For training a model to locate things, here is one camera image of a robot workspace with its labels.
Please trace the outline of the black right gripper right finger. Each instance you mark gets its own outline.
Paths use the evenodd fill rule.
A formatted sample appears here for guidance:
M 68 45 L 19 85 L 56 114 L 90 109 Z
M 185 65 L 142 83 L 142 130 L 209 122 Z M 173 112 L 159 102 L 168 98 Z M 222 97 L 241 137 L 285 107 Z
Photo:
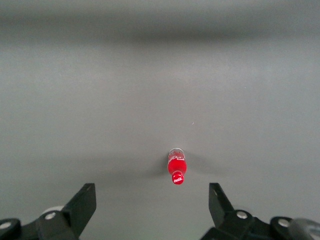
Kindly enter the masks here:
M 214 226 L 202 240 L 292 240 L 291 218 L 275 216 L 269 223 L 243 209 L 235 209 L 219 183 L 208 187 L 208 209 Z

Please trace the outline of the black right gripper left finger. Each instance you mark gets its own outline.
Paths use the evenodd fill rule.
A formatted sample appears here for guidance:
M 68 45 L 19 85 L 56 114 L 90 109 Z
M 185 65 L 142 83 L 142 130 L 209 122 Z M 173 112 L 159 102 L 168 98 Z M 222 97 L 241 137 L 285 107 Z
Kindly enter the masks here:
M 22 225 L 18 218 L 0 220 L 2 240 L 78 240 L 97 208 L 96 186 L 86 183 L 62 207 L 51 207 Z

